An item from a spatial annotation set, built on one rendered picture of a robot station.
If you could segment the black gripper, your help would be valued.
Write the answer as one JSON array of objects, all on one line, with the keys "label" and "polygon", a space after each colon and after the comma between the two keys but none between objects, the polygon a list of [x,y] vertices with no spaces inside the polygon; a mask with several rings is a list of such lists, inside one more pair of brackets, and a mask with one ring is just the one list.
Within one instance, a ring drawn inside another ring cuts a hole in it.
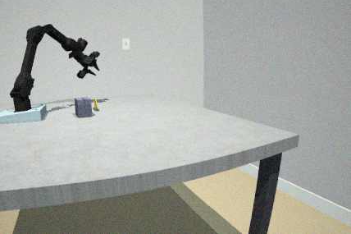
[{"label": "black gripper", "polygon": [[[100,53],[99,53],[98,51],[93,52],[93,54],[96,56],[96,58],[98,58],[98,56],[100,55]],[[84,76],[86,75],[86,73],[90,73],[90,74],[96,76],[95,73],[93,73],[91,70],[88,69],[89,66],[84,66],[84,65],[82,64],[82,61],[81,61],[82,59],[84,60],[84,55],[83,55],[83,57],[82,57],[79,61],[77,61],[77,62],[78,62],[79,64],[81,64],[82,67],[84,67],[84,69],[83,69],[82,71],[79,71],[79,72],[78,72],[77,77],[83,79]],[[93,67],[96,68],[96,69],[99,71],[98,65],[97,65],[96,61],[97,61],[97,59],[95,60],[95,63],[94,63],[94,65],[93,65]]]}]

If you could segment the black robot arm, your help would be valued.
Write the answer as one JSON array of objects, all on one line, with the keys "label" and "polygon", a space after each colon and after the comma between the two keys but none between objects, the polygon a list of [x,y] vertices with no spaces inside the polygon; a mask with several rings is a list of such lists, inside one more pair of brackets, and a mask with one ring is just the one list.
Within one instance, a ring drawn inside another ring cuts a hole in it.
[{"label": "black robot arm", "polygon": [[[50,24],[44,25],[43,27],[37,25],[29,28],[26,35],[27,46],[21,66],[21,73],[16,78],[14,88],[10,93],[11,98],[13,98],[15,112],[24,112],[32,109],[29,95],[30,91],[34,87],[34,79],[31,76],[31,70],[38,44],[43,38],[44,34],[48,34],[51,36],[51,38],[60,43],[65,51],[72,51],[69,53],[69,59],[73,57],[76,61],[79,61],[83,57],[84,54],[82,52],[85,50],[88,44],[87,41],[82,38],[78,38],[77,42],[72,38],[67,38]],[[82,59],[81,61],[84,66],[93,67],[96,60],[95,58],[96,56],[91,53],[88,56],[84,55],[84,60]]]}]

